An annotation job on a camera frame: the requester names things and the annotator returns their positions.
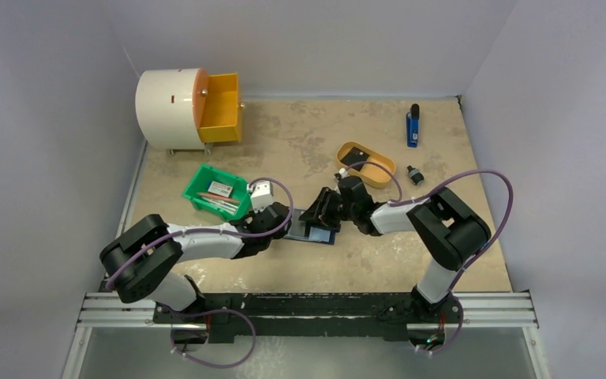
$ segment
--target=beige table surface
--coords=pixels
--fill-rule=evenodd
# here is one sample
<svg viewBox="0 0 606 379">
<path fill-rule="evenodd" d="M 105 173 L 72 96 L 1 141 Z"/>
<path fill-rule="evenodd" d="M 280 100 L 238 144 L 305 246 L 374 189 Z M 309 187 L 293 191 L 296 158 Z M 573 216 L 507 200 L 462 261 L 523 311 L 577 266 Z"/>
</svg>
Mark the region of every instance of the beige table surface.
<svg viewBox="0 0 606 379">
<path fill-rule="evenodd" d="M 216 145 L 211 156 L 200 151 L 168 156 L 166 151 L 149 149 L 131 224 L 150 213 L 183 225 L 221 223 L 219 217 L 197 211 L 181 196 L 202 163 L 248 181 L 276 178 L 290 189 L 297 208 L 310 206 L 323 186 L 335 186 L 335 153 L 347 141 L 391 157 L 407 197 L 422 195 L 453 174 L 477 168 L 455 99 L 417 101 L 421 143 L 407 147 L 405 114 L 412 102 L 246 101 L 241 143 Z M 421 168 L 424 185 L 415 187 L 407 180 L 407 165 Z M 494 228 L 479 176 L 464 178 L 450 188 Z M 398 195 L 393 183 L 368 190 L 376 201 Z M 275 195 L 286 204 L 282 191 Z M 206 292 L 410 291 L 430 259 L 414 232 L 371 237 L 344 223 L 333 246 L 278 240 L 255 257 L 187 261 L 174 271 L 191 275 Z M 511 290 L 498 244 L 468 270 L 456 290 Z"/>
</svg>

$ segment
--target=orange tray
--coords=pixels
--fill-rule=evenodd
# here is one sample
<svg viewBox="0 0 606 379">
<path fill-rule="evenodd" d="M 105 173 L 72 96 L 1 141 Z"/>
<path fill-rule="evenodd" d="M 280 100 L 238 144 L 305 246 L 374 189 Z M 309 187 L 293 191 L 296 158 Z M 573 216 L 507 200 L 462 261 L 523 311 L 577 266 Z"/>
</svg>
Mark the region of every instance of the orange tray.
<svg viewBox="0 0 606 379">
<path fill-rule="evenodd" d="M 366 148 L 364 145 L 354 141 L 346 142 L 345 144 L 343 144 L 338 150 L 338 153 L 335 155 L 336 165 L 339 168 L 347 167 L 347 165 L 340 162 L 340 160 L 345 155 L 347 155 L 347 153 L 350 152 L 352 148 L 359 148 L 360 150 L 367 152 L 370 155 L 368 157 L 369 162 L 378 163 L 387 168 L 387 170 L 389 170 L 392 174 L 396 173 L 396 163 L 394 163 L 393 160 L 387 158 L 386 156 L 383 156 L 382 154 L 379 154 L 371 148 Z M 389 181 L 391 180 L 389 174 L 384 172 L 379 167 L 373 166 L 371 164 L 365 164 L 361 168 L 361 171 L 356 171 L 353 168 L 350 168 L 350 175 L 358 176 L 359 178 L 361 178 L 361 180 L 364 181 L 364 183 L 375 188 L 384 188 L 389 184 Z"/>
</svg>

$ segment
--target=open drawer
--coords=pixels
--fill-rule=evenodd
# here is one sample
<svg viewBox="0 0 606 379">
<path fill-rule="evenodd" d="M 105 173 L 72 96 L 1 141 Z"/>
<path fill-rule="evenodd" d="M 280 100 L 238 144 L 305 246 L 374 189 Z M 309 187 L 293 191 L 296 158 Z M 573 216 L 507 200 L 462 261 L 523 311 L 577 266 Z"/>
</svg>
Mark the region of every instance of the open drawer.
<svg viewBox="0 0 606 379">
<path fill-rule="evenodd" d="M 209 76 L 208 94 L 198 134 L 204 143 L 242 140 L 242 108 L 237 73 Z"/>
</svg>

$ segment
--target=green plastic bin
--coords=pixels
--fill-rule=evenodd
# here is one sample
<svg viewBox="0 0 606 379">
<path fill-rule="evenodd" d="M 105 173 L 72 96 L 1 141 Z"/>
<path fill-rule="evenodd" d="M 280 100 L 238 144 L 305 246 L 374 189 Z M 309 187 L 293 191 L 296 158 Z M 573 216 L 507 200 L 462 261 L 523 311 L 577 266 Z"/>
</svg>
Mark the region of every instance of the green plastic bin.
<svg viewBox="0 0 606 379">
<path fill-rule="evenodd" d="M 237 204 L 238 210 L 236 211 L 236 214 L 232 215 L 230 212 L 207 202 L 198 195 L 199 192 L 207 192 L 210 182 L 213 181 L 233 187 L 230 197 L 240 201 L 240 204 Z M 198 171 L 192 178 L 192 181 L 189 182 L 187 188 L 185 188 L 185 192 L 182 193 L 182 196 L 189 199 L 194 208 L 200 211 L 215 213 L 224 221 L 240 219 L 252 206 L 252 203 L 249 200 L 249 193 L 247 192 L 246 180 L 234 174 L 218 170 L 213 166 L 208 166 L 207 164 L 200 165 Z"/>
</svg>

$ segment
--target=gray wall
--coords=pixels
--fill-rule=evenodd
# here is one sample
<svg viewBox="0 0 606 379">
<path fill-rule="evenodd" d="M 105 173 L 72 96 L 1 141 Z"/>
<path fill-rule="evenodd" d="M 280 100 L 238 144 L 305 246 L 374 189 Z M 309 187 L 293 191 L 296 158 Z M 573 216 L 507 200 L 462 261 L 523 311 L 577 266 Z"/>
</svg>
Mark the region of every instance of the gray wall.
<svg viewBox="0 0 606 379">
<path fill-rule="evenodd" d="M 59 377 L 142 136 L 97 1 L 0 2 L 0 377 Z"/>
<path fill-rule="evenodd" d="M 606 2 L 520 0 L 464 111 L 478 163 L 514 181 L 503 252 L 556 376 L 606 377 Z"/>
<path fill-rule="evenodd" d="M 247 95 L 464 92 L 516 0 L 104 0 L 139 71 L 238 71 Z"/>
</svg>

